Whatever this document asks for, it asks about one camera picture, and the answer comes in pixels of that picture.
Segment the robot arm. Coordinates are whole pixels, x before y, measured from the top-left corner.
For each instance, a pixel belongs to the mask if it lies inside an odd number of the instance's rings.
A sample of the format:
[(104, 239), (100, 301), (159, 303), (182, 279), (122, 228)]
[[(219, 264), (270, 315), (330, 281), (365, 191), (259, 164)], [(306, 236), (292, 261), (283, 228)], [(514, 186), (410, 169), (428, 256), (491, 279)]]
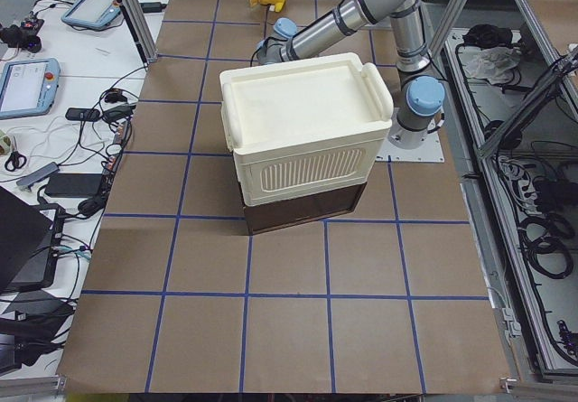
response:
[(428, 75), (433, 54), (424, 36), (421, 0), (341, 0), (295, 34), (269, 36), (253, 54), (260, 64), (309, 59), (358, 30), (388, 19), (396, 43), (396, 67), (405, 86)]

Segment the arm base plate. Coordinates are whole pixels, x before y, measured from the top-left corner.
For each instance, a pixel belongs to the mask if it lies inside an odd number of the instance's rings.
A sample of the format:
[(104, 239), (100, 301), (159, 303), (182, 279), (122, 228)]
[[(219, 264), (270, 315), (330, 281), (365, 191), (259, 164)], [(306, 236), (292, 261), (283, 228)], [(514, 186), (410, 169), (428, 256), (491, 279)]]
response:
[(411, 132), (402, 128), (397, 120), (376, 155), (377, 162), (394, 163), (430, 163), (440, 164), (445, 161), (440, 136), (432, 119), (428, 127), (420, 132)]

